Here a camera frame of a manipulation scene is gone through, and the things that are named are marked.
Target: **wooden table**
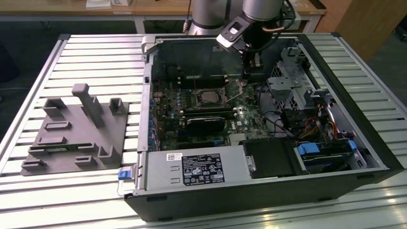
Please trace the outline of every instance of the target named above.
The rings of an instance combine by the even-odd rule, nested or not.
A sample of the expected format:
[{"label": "wooden table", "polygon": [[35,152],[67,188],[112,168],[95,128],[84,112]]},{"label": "wooden table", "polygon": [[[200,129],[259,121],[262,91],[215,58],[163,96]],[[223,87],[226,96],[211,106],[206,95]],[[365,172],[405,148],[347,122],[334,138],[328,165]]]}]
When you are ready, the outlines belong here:
[{"label": "wooden table", "polygon": [[[0,21],[134,21],[138,33],[146,33],[144,21],[184,20],[190,0],[134,0],[130,6],[87,10],[86,0],[0,0]],[[326,10],[308,0],[292,0],[307,21],[304,32],[314,32]]]}]

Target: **motherboard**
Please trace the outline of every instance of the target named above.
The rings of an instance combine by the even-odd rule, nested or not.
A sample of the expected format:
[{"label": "motherboard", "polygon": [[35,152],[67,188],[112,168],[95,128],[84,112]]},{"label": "motherboard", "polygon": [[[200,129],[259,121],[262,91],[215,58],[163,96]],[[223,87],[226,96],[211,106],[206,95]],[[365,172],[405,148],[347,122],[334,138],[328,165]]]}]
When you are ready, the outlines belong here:
[{"label": "motherboard", "polygon": [[270,136],[258,83],[228,76],[160,81],[152,88],[160,150],[234,146]]}]

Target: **warning label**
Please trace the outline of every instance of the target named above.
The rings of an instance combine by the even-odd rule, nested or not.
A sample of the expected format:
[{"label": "warning label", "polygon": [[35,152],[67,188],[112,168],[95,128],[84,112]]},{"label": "warning label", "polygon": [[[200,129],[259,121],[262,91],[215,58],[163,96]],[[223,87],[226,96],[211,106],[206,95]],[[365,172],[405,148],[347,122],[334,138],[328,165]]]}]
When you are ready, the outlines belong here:
[{"label": "warning label", "polygon": [[220,154],[183,156],[186,186],[224,182]]}]

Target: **blue release tab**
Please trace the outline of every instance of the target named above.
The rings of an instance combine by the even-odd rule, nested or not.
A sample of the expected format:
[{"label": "blue release tab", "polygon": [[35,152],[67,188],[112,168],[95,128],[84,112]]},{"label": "blue release tab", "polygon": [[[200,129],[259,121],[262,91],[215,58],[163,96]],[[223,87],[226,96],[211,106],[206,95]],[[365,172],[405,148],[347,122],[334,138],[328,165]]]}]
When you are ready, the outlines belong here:
[{"label": "blue release tab", "polygon": [[299,154],[318,154],[320,153],[316,143],[303,143],[298,147]]},{"label": "blue release tab", "polygon": [[353,151],[358,149],[357,143],[353,140],[349,141],[349,144],[350,144]]},{"label": "blue release tab", "polygon": [[123,170],[119,172],[119,180],[130,180],[132,179],[132,171],[131,170]]}]

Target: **silver cylinder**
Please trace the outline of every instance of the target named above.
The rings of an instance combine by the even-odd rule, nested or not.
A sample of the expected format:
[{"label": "silver cylinder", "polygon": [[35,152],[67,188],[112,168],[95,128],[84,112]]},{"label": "silver cylinder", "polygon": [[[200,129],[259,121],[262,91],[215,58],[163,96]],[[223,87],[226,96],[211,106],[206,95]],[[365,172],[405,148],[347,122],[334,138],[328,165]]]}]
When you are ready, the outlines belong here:
[{"label": "silver cylinder", "polygon": [[194,0],[190,35],[208,35],[222,31],[227,2],[227,0]]},{"label": "silver cylinder", "polygon": [[270,21],[280,14],[284,0],[244,0],[243,12],[256,21]]}]

